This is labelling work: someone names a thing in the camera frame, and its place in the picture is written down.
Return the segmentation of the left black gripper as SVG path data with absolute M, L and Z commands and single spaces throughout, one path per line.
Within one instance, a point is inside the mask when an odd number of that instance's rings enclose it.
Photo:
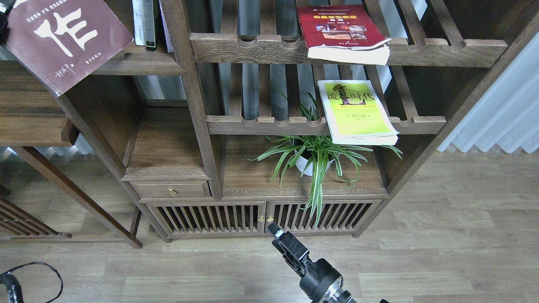
M 8 24 L 8 14 L 11 10 L 11 1 L 10 0 L 1 0 L 0 1 L 0 41 L 4 40 L 6 35 L 6 28 Z

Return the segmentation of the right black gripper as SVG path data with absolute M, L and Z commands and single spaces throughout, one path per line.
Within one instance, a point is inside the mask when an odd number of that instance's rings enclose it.
M 286 263 L 301 279 L 299 287 L 312 301 L 342 301 L 342 275 L 324 258 L 312 262 L 309 250 L 291 232 L 284 232 L 275 222 L 267 228 Z

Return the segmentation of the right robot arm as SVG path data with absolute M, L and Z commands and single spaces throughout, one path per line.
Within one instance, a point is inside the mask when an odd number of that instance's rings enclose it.
M 299 286 L 312 303 L 355 303 L 349 291 L 342 289 L 343 277 L 324 258 L 313 262 L 310 251 L 291 232 L 284 232 L 275 223 L 267 227 L 286 263 L 301 277 Z

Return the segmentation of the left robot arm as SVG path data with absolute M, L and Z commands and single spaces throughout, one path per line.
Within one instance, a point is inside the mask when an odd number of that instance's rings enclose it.
M 6 28 L 7 28 L 7 25 L 8 25 L 8 16 L 10 14 L 11 9 L 15 5 L 15 2 L 16 2 L 15 0 L 2 0 L 0 2 L 0 32 L 1 32 L 1 36 L 6 36 L 7 35 Z M 24 298 L 23 298 L 22 287 L 21 287 L 21 284 L 19 283 L 19 280 L 16 278 L 16 276 L 13 274 L 13 272 L 20 269 L 20 268 L 23 268 L 25 266 L 29 266 L 29 265 L 47 266 L 49 269 L 51 269 L 56 274 L 56 276 L 60 280 L 60 289 L 59 289 L 58 294 L 54 298 L 48 300 L 48 303 L 58 299 L 62 295 L 62 291 L 64 289 L 64 282 L 62 280 L 62 277 L 60 276 L 60 273 L 53 266 L 50 266 L 48 263 L 30 262 L 30 263 L 25 263 L 25 264 L 23 264 L 21 266 L 13 267 L 10 270 L 7 270 L 6 272 L 3 272 L 0 275 L 1 284 L 6 286 L 6 291 L 7 291 L 7 294 L 8 294 L 8 301 L 10 303 L 23 303 Z

